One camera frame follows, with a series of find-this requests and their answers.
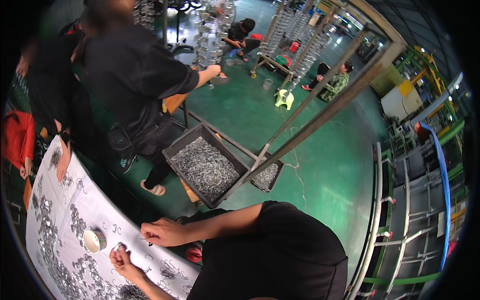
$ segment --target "black plastic bin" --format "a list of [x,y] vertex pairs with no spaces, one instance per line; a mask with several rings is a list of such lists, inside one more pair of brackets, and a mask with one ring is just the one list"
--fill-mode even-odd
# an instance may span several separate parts
[[207,141],[210,145],[217,148],[223,154],[223,156],[225,156],[233,164],[233,167],[240,175],[240,177],[242,177],[249,170],[249,168],[243,161],[241,161],[237,156],[235,156],[222,143],[221,140],[219,140],[215,136],[213,131],[211,131],[207,126],[202,123],[188,130],[185,134],[176,139],[170,147],[163,149],[162,153],[167,159],[168,164],[175,171],[175,173],[177,173],[177,175],[185,182],[186,185],[188,185],[189,188],[191,188],[191,190],[198,196],[198,198],[200,198],[200,200],[202,200],[203,203],[205,203],[208,208],[214,209],[220,203],[222,203],[222,201],[230,197],[230,195],[232,195],[232,193],[236,189],[230,188],[220,198],[214,201],[207,200],[207,198],[198,191],[195,185],[187,179],[185,174],[183,174],[178,168],[178,166],[172,161],[173,156],[175,156],[181,149],[185,148],[186,145],[190,144],[199,137],[203,137],[203,139]]
[[[269,159],[272,155],[269,152],[265,152],[265,157]],[[275,164],[278,166],[278,172],[275,175],[275,178],[273,179],[272,183],[270,186],[266,187],[262,185],[261,183],[256,182],[254,179],[250,180],[250,183],[262,190],[263,192],[271,192],[273,190],[273,187],[275,187],[275,183],[278,180],[278,177],[280,177],[280,173],[283,170],[284,163],[281,160],[277,160]]]

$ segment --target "red shirt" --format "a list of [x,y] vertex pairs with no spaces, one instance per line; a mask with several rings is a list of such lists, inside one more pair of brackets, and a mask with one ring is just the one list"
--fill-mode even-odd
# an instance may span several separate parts
[[8,118],[5,122],[5,145],[2,155],[20,169],[25,164],[25,157],[33,160],[35,121],[32,115],[17,110],[7,113],[6,117],[13,113],[18,116],[19,122],[14,117]]

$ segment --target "white tablecloth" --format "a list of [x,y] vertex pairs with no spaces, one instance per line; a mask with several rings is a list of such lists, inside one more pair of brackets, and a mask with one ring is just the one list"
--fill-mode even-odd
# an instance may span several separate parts
[[[127,280],[113,269],[108,258],[110,249],[118,242],[122,242],[127,245],[128,250],[132,251],[132,263],[146,271],[148,277],[154,283],[157,283],[158,286],[173,297],[178,299],[187,298],[200,272],[200,267],[166,248],[155,245],[148,247],[148,244],[141,240],[142,235],[139,228],[90,180],[83,165],[74,153],[67,169],[66,180],[62,184],[58,183],[56,166],[52,163],[52,155],[55,151],[57,153],[58,151],[61,152],[58,136],[52,141],[38,170],[32,187],[26,226],[28,254],[52,294],[57,299],[65,299],[51,276],[51,270],[48,270],[48,262],[44,260],[39,244],[39,240],[45,237],[44,233],[39,232],[42,220],[36,217],[36,215],[40,215],[39,206],[42,205],[40,200],[42,196],[45,197],[44,200],[52,201],[49,218],[57,227],[58,239],[61,241],[53,246],[53,255],[56,256],[58,263],[63,263],[70,274],[79,272],[78,269],[73,267],[72,263],[76,263],[79,258],[84,257],[84,254],[87,253],[71,229],[73,224],[71,204],[73,204],[78,209],[79,218],[83,219],[86,226],[99,229],[107,239],[106,249],[96,254],[87,253],[98,263],[98,274],[104,281],[118,288],[121,284],[128,284]],[[35,208],[33,203],[33,197],[37,198],[37,203],[40,201],[40,204],[36,205],[37,208]],[[89,294],[88,297],[84,295],[80,297],[79,295],[73,299],[105,299],[105,296],[100,298],[100,295],[97,295],[99,292],[95,290],[92,292],[87,289],[86,284],[89,286],[94,284],[89,271],[90,269],[86,270],[83,284],[76,283],[77,288],[82,287]],[[115,289],[115,296],[119,297],[117,289]]]

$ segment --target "clear plastic cup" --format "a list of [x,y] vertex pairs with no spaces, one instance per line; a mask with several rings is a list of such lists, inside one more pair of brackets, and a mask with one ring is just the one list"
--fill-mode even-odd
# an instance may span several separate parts
[[272,86],[273,81],[271,79],[265,79],[264,85],[262,87],[264,88],[265,91],[268,91],[270,87]]

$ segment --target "green camouflage jacket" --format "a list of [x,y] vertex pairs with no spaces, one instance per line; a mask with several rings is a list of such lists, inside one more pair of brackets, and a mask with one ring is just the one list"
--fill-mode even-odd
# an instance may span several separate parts
[[340,93],[348,84],[348,74],[338,73],[325,86],[326,92],[320,95],[323,100],[330,102],[338,93]]

